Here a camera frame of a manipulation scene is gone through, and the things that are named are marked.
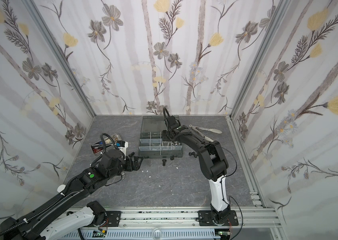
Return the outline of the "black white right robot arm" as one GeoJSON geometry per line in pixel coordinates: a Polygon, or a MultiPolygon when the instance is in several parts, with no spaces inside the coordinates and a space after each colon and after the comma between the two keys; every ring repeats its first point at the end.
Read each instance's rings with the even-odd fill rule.
{"type": "Polygon", "coordinates": [[[208,222],[223,225],[231,213],[226,191],[229,163],[224,148],[218,141],[208,140],[192,127],[182,125],[180,120],[170,115],[166,107],[163,108],[163,116],[166,125],[166,130],[163,131],[165,139],[190,147],[199,159],[201,172],[209,181],[212,200],[211,219],[208,222]]]}

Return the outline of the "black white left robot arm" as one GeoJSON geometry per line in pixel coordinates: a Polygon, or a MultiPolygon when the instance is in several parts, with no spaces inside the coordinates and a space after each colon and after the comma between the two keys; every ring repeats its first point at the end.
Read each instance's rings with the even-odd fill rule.
{"type": "Polygon", "coordinates": [[[60,217],[98,189],[108,187],[108,180],[140,169],[143,157],[128,156],[126,143],[111,139],[110,144],[106,144],[105,137],[111,138],[106,133],[100,135],[102,154],[87,169],[61,185],[57,195],[18,219],[6,219],[0,225],[0,240],[56,240],[81,227],[106,225],[109,218],[97,201],[88,203],[76,214],[60,217]]]}

